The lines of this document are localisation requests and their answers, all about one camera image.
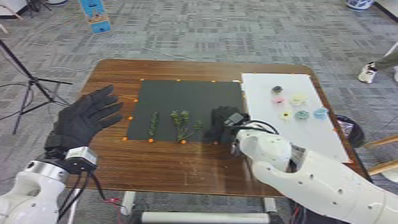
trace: glove finger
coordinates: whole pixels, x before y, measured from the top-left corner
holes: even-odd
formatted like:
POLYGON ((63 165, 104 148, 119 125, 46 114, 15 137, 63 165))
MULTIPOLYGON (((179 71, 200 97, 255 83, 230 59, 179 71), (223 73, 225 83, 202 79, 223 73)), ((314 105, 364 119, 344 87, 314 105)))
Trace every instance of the glove finger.
POLYGON ((92 100, 92 103, 95 103, 104 96, 108 96, 108 94, 113 92, 113 85, 108 85, 106 87, 103 87, 97 91, 94 91, 90 94, 88 94, 88 97, 90 97, 90 100, 92 100))
POLYGON ((120 107, 122 103, 117 103, 115 105, 101 109, 88 117, 90 122, 97 122, 104 117, 108 117, 120 110, 120 107))
POLYGON ((72 114, 81 114, 90 108, 92 104, 103 99, 103 97, 111 93, 113 86, 108 85, 101 90, 95 90, 88 95, 81 96, 72 105, 65 108, 65 112, 72 114))
POLYGON ((115 116, 108 117, 106 119, 103 119, 97 123, 97 128, 101 128, 99 131, 106 127, 110 127, 120 121, 120 119, 122 119, 122 116, 119 114, 115 116))
POLYGON ((88 110, 83 112, 83 116, 90 117, 92 114, 117 102, 117 96, 106 96, 103 100, 90 106, 88 110))

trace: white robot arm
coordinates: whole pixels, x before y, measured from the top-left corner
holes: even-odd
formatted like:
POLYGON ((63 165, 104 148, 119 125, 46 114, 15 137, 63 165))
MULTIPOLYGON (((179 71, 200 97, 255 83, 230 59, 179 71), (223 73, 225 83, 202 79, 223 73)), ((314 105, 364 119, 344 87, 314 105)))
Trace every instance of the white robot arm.
POLYGON ((335 160, 262 131, 239 130, 236 140, 255 179, 312 212, 353 224, 396 223, 398 196, 335 160), (294 171, 287 171, 289 160, 294 171))

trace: green plant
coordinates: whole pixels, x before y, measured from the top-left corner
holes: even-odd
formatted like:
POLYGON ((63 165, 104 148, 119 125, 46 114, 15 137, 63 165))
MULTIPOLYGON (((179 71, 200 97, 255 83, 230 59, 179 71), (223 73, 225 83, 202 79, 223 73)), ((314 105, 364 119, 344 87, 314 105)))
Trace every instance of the green plant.
POLYGON ((158 128, 158 112, 152 113, 152 117, 151 117, 149 130, 147 130, 149 139, 152 139, 154 137, 156 128, 158 128))
POLYGON ((177 134, 177 141, 188 139, 188 137, 195 134, 197 131, 202 129, 202 122, 197 120, 193 125, 193 131, 188 132, 188 121, 190 121, 190 112, 183 111, 181 114, 174 110, 170 112, 170 118, 175 126, 175 134, 177 134))

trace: black square board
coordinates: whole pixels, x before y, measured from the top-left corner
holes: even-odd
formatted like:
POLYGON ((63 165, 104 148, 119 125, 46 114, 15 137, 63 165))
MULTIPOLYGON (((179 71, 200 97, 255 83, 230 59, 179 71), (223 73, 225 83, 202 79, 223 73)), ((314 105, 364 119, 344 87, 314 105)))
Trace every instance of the black square board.
POLYGON ((195 121, 202 122, 202 131, 188 138, 200 142, 202 134, 211 127, 211 109, 230 106, 243 111, 239 83, 200 81, 142 81, 133 120, 127 127, 127 139, 147 140, 149 121, 158 112, 158 128, 154 141, 175 141, 175 128, 170 119, 174 110, 190 112, 188 128, 193 130, 195 121))

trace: green object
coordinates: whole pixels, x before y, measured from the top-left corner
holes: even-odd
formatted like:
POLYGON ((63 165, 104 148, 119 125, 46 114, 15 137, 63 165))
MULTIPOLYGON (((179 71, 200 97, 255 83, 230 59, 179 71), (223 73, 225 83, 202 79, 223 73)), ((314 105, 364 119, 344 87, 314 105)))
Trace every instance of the green object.
POLYGON ((275 94, 278 94, 278 93, 282 92, 282 87, 280 87, 280 86, 275 86, 275 87, 271 88, 271 92, 273 92, 275 94))
POLYGON ((158 112, 152 113, 151 117, 149 130, 147 130, 149 138, 154 137, 156 128, 158 128, 158 112))
POLYGON ((309 112, 305 110, 296 111, 294 118, 298 120, 307 120, 309 119, 309 112))
POLYGON ((174 110, 170 112, 170 118, 174 122, 175 132, 177 132, 177 141, 188 139, 188 137, 195 134, 197 131, 202 129, 202 122, 195 121, 193 131, 188 132, 188 121, 190 121, 190 112, 183 111, 181 114, 174 110))

